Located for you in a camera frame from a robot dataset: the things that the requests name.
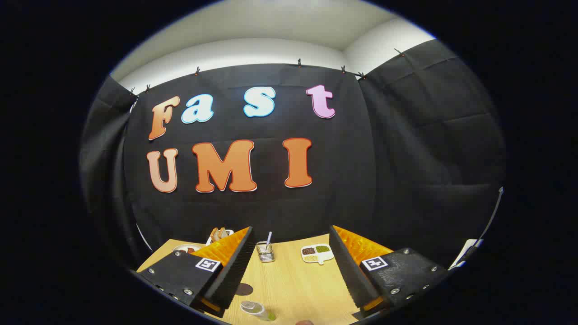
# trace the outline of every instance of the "plate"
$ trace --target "plate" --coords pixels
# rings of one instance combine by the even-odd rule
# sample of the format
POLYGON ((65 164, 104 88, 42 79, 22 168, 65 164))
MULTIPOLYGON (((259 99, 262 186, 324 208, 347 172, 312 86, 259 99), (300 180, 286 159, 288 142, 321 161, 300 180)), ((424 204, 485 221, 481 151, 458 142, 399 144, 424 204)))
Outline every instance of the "plate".
POLYGON ((315 244, 301 247, 301 258, 306 263, 319 263, 320 265, 323 265, 324 261, 330 260, 333 257, 333 251, 327 244, 315 244))
POLYGON ((188 248, 194 249, 195 252, 196 252, 197 250, 201 249, 198 245, 185 244, 185 245, 179 245, 179 246, 175 247, 175 248, 173 249, 173 252, 174 252, 175 250, 184 250, 184 251, 186 252, 188 248))
MULTIPOLYGON (((230 229, 225 229, 225 231, 227 232, 227 236, 230 236, 232 234, 234 234, 235 232, 230 230, 230 229)), ((207 239, 207 243, 205 244, 206 246, 211 245, 213 242, 213 238, 209 237, 209 239, 207 239)))

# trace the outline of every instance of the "beans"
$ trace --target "beans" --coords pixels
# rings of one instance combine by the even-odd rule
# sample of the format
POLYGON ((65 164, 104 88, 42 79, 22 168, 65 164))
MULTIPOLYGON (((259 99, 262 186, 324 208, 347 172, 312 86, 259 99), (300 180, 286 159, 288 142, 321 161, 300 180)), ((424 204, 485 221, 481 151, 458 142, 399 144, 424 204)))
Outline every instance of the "beans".
POLYGON ((317 249, 318 253, 323 253, 323 252, 329 251, 329 247, 327 247, 327 246, 317 246, 317 247, 315 247, 315 249, 317 249))

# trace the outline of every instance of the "light blue letter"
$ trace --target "light blue letter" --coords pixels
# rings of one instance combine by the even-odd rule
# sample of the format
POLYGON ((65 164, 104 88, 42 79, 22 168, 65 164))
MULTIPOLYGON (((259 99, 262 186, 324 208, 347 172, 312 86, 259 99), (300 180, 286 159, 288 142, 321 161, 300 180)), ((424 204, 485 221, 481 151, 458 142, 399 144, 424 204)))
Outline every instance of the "light blue letter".
POLYGON ((271 87, 253 87, 245 92, 244 98, 249 105, 245 105, 243 112, 248 117, 264 117, 275 109, 271 99, 275 98, 275 90, 271 87))
POLYGON ((181 115, 184 124, 191 124, 194 121, 207 122, 213 117, 213 96, 209 94, 197 95, 187 102, 187 108, 181 115))

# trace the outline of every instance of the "brown coaster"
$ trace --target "brown coaster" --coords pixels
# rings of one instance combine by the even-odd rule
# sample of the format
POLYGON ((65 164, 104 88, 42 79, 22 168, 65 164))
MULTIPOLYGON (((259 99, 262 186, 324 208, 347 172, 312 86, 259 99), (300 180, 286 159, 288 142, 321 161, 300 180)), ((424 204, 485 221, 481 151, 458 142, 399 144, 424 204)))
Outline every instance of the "brown coaster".
POLYGON ((247 283, 239 284, 237 288, 237 292, 235 293, 237 296, 248 296, 253 293, 253 287, 248 285, 247 283))

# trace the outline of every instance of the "black fabric curtain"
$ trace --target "black fabric curtain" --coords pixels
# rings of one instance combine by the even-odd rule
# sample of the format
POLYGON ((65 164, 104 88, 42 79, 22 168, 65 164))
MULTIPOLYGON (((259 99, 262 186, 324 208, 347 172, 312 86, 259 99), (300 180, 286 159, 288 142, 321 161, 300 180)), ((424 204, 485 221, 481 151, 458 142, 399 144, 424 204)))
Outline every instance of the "black fabric curtain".
POLYGON ((373 235, 448 267, 481 234, 498 198, 505 148, 495 107, 438 40, 387 61, 359 85, 376 155, 373 235))
MULTIPOLYGON (((205 242, 214 227, 234 231, 253 226, 258 240, 291 241, 326 234, 337 224, 364 233, 372 228, 375 197, 375 154, 364 98, 355 76, 321 67, 257 64, 214 69, 157 85, 139 94, 128 122, 124 175, 129 199, 147 242, 157 249, 169 238, 205 242), (323 85, 335 115, 324 119, 313 110, 306 90, 323 85), (265 117, 247 117, 245 92, 272 87, 275 108, 265 117), (200 94, 213 98, 213 116, 185 124, 187 101, 200 94), (163 136, 149 140, 152 108, 179 96, 163 136), (307 138, 307 171, 313 183, 288 188, 288 154, 283 141, 307 138), (199 193, 197 156, 192 147, 210 142, 221 159, 235 140, 254 142, 250 166, 257 189, 236 193, 227 188, 199 193), (150 151, 178 150, 177 188, 162 193, 151 183, 150 151)), ((159 172, 168 179, 166 158, 159 172)))
MULTIPOLYGON (((437 40, 420 44, 356 80, 320 67, 258 64, 214 69, 157 85, 136 96, 111 78, 101 88, 83 134, 81 174, 90 217, 109 245, 136 269, 168 239, 205 242, 213 227, 253 226, 274 242, 326 234, 331 224, 392 249, 411 247, 448 267, 467 239, 483 231, 503 179, 498 116, 469 68, 437 40), (334 117, 322 119, 305 90, 322 84, 334 117), (244 93, 273 87, 266 117, 243 113, 244 93), (186 102, 213 97, 213 117, 185 124, 186 102), (166 133, 148 139, 152 108, 174 96, 166 133), (288 138, 307 138, 307 187, 287 188, 288 138), (199 193, 196 143, 224 159, 231 143, 254 142, 258 188, 199 193), (151 184, 146 154, 176 148, 177 189, 151 184)), ((159 159, 167 180, 166 159, 159 159)))
POLYGON ((136 96, 107 77, 92 103, 80 147, 88 217, 115 258, 136 269, 150 255, 136 228, 123 175, 125 126, 136 96))

